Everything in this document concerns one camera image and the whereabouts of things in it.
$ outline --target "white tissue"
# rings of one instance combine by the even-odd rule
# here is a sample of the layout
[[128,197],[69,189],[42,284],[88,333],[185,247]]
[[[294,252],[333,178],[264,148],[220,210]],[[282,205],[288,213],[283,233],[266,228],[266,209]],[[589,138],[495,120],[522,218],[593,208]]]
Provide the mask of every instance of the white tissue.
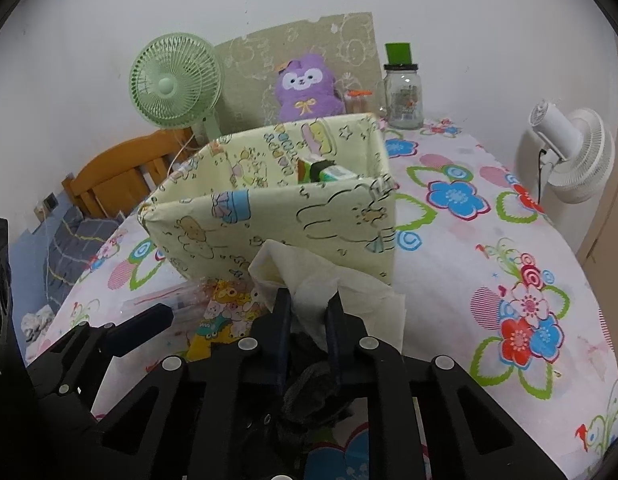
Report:
[[342,309],[360,317],[369,335],[402,351],[404,296],[373,276],[274,240],[264,242],[249,266],[249,273],[269,310],[276,302],[278,288],[289,289],[295,317],[324,351],[324,311],[336,291],[340,292]]

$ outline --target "black jar lid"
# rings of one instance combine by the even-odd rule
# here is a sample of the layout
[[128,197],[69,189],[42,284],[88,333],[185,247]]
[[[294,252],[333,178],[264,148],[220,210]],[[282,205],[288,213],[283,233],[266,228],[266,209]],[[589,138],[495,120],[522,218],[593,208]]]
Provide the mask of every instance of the black jar lid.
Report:
[[410,64],[400,64],[400,65],[390,65],[387,64],[384,66],[385,70],[393,70],[393,71],[399,71],[399,70],[418,70],[418,64],[417,63],[410,63]]

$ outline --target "wooden chair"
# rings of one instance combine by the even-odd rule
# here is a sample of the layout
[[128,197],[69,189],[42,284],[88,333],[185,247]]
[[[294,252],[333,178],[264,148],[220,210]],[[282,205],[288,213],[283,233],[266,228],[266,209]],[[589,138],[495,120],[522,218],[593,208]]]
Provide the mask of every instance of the wooden chair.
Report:
[[[129,215],[150,193],[141,166],[159,186],[167,177],[169,161],[191,138],[191,129],[159,130],[126,140],[100,153],[75,178],[62,181],[70,200],[88,216],[113,218],[119,211]],[[187,160],[199,149],[195,139],[178,156]]]

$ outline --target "white fan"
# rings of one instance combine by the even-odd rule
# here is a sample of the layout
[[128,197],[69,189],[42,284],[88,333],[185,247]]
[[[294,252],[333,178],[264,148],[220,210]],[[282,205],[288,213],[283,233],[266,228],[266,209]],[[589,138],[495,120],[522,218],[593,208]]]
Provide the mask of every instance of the white fan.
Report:
[[548,148],[540,158],[540,193],[549,184],[560,200],[577,204],[604,187],[614,168],[615,145],[595,111],[581,108],[565,117],[542,100],[529,124]]

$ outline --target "floral tablecloth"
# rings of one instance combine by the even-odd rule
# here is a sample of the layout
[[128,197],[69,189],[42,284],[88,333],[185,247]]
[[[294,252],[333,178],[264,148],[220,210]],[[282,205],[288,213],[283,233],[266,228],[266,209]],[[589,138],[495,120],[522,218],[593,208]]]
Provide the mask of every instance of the floral tablecloth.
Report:
[[[451,121],[385,133],[398,186],[393,286],[406,295],[403,353],[453,357],[568,478],[586,477],[618,437],[618,369],[574,255],[516,177]],[[183,282],[129,218],[41,349],[81,320],[123,322],[136,314],[125,301]],[[176,312],[170,329],[114,359],[93,413],[106,413],[160,358],[186,352],[203,314]],[[368,478],[367,437],[364,416],[327,431],[305,478]]]

